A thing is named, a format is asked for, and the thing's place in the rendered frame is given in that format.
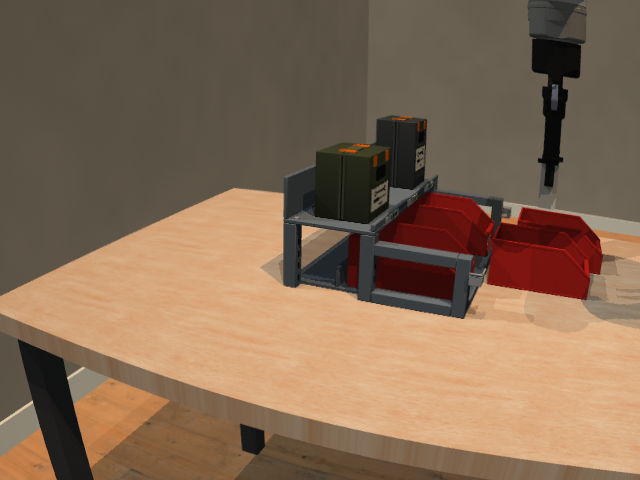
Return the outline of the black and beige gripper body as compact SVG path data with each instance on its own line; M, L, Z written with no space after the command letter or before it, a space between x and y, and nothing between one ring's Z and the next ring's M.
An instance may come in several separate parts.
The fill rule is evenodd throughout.
M581 45L532 39L532 71L548 74L547 95L552 96L552 84L558 84L558 96L563 97L563 77L579 78Z

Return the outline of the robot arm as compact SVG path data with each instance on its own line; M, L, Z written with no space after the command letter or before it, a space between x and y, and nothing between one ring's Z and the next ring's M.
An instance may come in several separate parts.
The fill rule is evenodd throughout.
M587 0L528 0L529 36L584 44Z

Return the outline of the grey metal shelf rack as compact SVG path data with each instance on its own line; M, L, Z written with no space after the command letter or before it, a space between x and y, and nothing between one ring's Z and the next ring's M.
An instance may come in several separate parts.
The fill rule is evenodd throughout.
M492 243L484 257L379 241L378 232L430 192L471 198L477 205L492 207L494 237L501 219L511 217L512 207L503 206L503 198L437 189L438 175L434 175L424 178L413 190L390 187L389 208L368 224L362 224L315 217L315 178L316 164L284 177L284 286L296 288L302 283L358 294L359 301L464 319L478 287L483 284ZM301 269L302 225L350 234ZM353 233L361 234L358 288L347 286L349 236ZM456 269L452 301L376 288L378 256ZM476 274L472 273L474 258Z

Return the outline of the olive green tool case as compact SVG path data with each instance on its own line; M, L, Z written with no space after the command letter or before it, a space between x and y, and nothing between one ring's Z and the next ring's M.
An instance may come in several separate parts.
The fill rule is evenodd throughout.
M316 151L315 217L368 224L389 208L391 147L339 143Z

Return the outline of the black case with orange latches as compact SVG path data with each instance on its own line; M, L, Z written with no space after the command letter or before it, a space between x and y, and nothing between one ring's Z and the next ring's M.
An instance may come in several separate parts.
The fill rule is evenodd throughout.
M427 119L377 119L376 146L391 147L390 187L413 190L424 181L426 131Z

